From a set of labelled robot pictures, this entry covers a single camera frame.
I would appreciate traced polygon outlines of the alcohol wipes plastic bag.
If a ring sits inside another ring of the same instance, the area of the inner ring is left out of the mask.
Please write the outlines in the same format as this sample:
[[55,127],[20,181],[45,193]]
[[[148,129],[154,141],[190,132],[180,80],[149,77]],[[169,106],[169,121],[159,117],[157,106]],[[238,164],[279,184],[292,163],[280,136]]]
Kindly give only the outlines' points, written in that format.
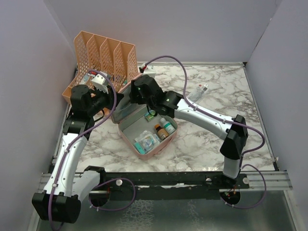
[[147,153],[159,145],[160,139],[156,134],[145,130],[135,138],[135,142],[138,142]]

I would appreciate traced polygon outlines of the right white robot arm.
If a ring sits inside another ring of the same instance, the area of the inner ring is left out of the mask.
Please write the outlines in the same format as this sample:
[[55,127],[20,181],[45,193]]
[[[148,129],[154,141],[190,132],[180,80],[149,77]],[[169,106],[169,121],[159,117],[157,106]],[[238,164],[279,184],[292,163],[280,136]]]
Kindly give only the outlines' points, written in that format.
[[185,100],[175,91],[163,91],[149,75],[132,80],[130,102],[145,104],[161,116],[191,122],[222,139],[220,153],[224,156],[224,167],[221,183],[226,188],[238,183],[241,154],[248,138],[243,116],[232,118],[220,115]]

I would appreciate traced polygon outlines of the small green box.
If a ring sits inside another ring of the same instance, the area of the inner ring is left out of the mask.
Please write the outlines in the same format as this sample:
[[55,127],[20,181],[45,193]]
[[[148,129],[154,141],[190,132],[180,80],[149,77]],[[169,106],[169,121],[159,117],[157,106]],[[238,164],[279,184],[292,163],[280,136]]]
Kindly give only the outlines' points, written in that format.
[[145,119],[146,119],[147,121],[151,121],[152,119],[154,119],[154,116],[153,116],[153,115],[150,115],[150,114],[145,115],[144,117],[145,117]]

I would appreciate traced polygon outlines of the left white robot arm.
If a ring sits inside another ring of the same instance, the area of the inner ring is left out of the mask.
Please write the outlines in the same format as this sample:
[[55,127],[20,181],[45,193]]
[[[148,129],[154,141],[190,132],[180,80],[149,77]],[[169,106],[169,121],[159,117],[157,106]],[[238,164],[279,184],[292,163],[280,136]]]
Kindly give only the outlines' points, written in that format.
[[90,89],[86,85],[76,85],[71,89],[71,109],[63,126],[61,149],[53,172],[41,193],[32,197],[32,205],[42,220],[75,223],[81,203],[92,188],[101,190],[106,185],[106,177],[101,171],[86,171],[74,180],[77,164],[94,127],[94,116],[114,109],[124,98],[122,93],[114,93],[111,86],[104,92],[102,87]]

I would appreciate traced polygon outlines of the blue item plastic bag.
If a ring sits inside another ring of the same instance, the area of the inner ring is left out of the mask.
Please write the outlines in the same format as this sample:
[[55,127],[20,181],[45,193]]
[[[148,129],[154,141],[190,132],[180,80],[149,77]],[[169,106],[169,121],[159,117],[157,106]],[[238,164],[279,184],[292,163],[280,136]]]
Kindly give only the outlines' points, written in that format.
[[138,142],[134,143],[134,146],[135,146],[136,150],[137,150],[140,154],[145,154],[144,149],[142,148],[142,146],[141,146]]

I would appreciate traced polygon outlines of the pink medicine kit case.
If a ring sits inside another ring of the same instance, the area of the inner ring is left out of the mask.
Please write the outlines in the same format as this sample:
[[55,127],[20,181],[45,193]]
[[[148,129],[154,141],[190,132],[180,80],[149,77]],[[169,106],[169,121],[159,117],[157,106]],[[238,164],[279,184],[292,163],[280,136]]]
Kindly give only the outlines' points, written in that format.
[[[165,115],[158,114],[156,117],[149,115],[146,105],[131,103],[131,83],[121,88],[119,93],[124,97],[112,113],[112,121],[118,124],[122,139],[135,155],[142,160],[147,160],[171,143],[177,134],[178,124],[173,118]],[[156,125],[164,127],[163,120],[173,128],[166,137],[159,136],[155,129]]]

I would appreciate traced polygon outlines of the brown bottle orange cap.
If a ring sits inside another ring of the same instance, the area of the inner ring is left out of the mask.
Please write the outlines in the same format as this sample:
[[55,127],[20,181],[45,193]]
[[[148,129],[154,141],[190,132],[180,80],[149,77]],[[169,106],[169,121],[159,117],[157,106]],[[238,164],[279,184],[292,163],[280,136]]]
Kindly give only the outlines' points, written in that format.
[[159,124],[156,124],[154,128],[156,130],[158,137],[162,141],[165,140],[169,136],[168,132],[164,128],[162,128]]

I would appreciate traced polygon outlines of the white medicine bottle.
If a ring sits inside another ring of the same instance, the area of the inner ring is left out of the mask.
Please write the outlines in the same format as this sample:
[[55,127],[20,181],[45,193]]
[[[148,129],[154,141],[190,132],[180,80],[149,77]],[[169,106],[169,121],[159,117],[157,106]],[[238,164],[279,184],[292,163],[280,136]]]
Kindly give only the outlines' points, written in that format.
[[165,118],[162,117],[160,119],[160,122],[169,135],[171,135],[173,132],[176,131],[173,125],[169,121],[167,121]]

